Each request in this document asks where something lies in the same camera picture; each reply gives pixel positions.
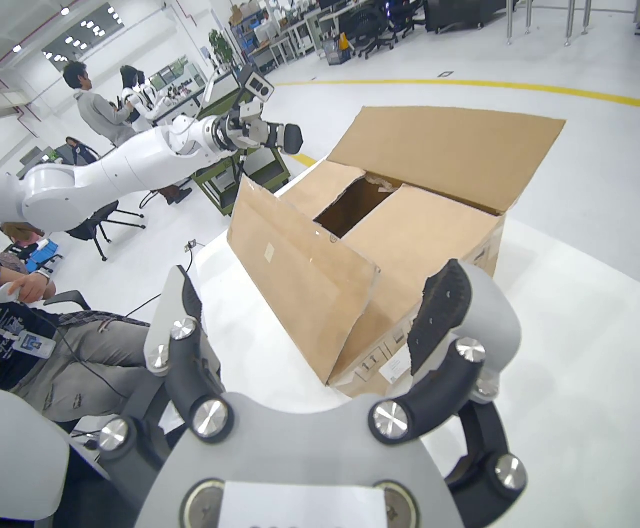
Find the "metal pole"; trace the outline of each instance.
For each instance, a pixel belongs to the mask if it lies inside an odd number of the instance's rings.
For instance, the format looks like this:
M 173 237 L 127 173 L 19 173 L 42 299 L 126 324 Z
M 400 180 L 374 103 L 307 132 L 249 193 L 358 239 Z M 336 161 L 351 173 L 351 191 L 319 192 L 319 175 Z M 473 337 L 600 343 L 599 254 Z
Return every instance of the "metal pole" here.
M 575 15 L 575 0 L 569 0 L 569 10 L 566 18 L 566 42 L 564 43 L 565 46 L 571 46 L 571 36 L 573 35 L 573 16 L 574 15 Z
M 531 13 L 532 13 L 532 11 L 533 11 L 533 0 L 527 0 L 527 31 L 524 32 L 525 35 L 528 35 L 529 33 L 531 33 Z
M 586 35 L 588 33 L 587 28 L 589 27 L 589 20 L 591 18 L 591 0 L 584 1 L 584 18 L 582 19 L 582 34 Z
M 513 0 L 507 0 L 507 46 L 511 45 L 513 34 Z

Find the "yellow floor line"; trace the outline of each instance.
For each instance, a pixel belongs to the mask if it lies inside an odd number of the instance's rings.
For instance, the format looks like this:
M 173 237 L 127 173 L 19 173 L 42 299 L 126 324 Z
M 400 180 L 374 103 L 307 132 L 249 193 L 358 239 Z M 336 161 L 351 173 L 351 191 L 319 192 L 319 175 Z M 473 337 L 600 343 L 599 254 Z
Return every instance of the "yellow floor line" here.
M 302 165 L 304 165 L 305 167 L 311 167 L 316 164 L 316 160 L 313 159 L 312 157 L 307 156 L 306 154 L 294 154 L 291 157 L 295 159 L 298 163 L 301 163 Z
M 300 81 L 297 83 L 278 83 L 276 86 L 310 86 L 313 84 L 448 84 L 453 86 L 477 86 L 481 88 L 511 88 L 512 90 L 530 90 L 533 92 L 560 93 L 561 95 L 573 95 L 600 101 L 626 104 L 628 106 L 640 106 L 640 99 L 613 95 L 612 93 L 590 92 L 577 88 L 565 88 L 564 86 L 548 86 L 546 84 L 528 83 L 504 83 L 501 81 L 464 81 L 454 79 L 363 79 L 345 81 Z

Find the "gray hoodie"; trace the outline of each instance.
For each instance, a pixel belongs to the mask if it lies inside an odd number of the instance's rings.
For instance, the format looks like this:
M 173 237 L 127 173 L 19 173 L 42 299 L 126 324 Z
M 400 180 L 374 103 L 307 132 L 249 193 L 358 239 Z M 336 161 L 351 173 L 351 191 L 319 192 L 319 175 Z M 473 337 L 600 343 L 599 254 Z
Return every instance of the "gray hoodie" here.
M 136 131 L 126 122 L 129 110 L 115 110 L 103 96 L 77 89 L 74 99 L 78 101 L 80 117 L 91 129 L 107 138 L 116 147 L 136 135 Z

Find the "box opening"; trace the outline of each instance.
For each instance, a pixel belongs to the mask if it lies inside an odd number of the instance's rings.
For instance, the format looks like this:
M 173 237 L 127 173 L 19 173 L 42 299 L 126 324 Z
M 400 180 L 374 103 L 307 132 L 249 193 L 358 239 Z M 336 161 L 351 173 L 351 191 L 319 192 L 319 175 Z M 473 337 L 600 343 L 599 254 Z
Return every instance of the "box opening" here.
M 342 196 L 315 219 L 330 233 L 343 238 L 400 185 L 367 174 L 347 187 Z

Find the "ceiling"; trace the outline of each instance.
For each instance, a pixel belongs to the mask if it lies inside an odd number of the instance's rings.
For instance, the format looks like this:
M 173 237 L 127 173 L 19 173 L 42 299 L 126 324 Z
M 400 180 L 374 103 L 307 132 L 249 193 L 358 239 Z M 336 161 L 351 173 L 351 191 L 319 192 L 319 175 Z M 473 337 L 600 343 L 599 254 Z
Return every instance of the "ceiling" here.
M 71 28 L 58 35 L 52 42 L 42 47 L 42 52 L 60 71 L 68 61 L 80 60 L 91 48 L 101 43 L 124 27 L 118 13 L 106 3 L 76 22 Z
M 11 67 L 26 54 L 41 51 L 104 3 L 105 0 L 0 0 L 0 68 Z M 69 6 L 67 16 L 60 14 L 61 4 Z M 13 47 L 22 41 L 22 51 L 13 53 Z

